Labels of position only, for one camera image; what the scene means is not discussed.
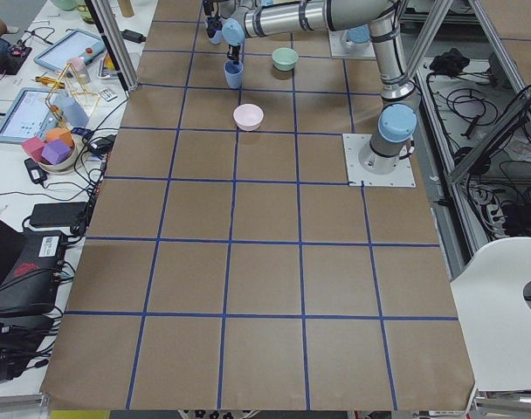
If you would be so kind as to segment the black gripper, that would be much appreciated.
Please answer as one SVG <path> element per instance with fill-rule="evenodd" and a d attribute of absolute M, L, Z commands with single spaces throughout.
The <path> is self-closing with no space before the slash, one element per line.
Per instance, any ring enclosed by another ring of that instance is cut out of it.
<path fill-rule="evenodd" d="M 240 46 L 239 45 L 228 45 L 227 58 L 228 62 L 235 65 L 240 65 Z"/>
<path fill-rule="evenodd" d="M 208 26 L 221 25 L 218 7 L 215 6 L 215 3 L 216 1 L 213 0 L 203 0 L 203 11 L 206 16 L 206 24 Z"/>

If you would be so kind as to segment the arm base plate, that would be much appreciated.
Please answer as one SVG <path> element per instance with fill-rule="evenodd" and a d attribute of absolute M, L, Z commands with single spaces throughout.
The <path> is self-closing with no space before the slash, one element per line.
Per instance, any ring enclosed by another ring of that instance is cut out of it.
<path fill-rule="evenodd" d="M 375 53 L 366 26 L 328 33 L 332 58 L 374 60 Z"/>
<path fill-rule="evenodd" d="M 382 157 L 370 147 L 371 134 L 343 134 L 343 151 L 351 187 L 415 188 L 416 182 L 406 147 L 399 155 Z"/>

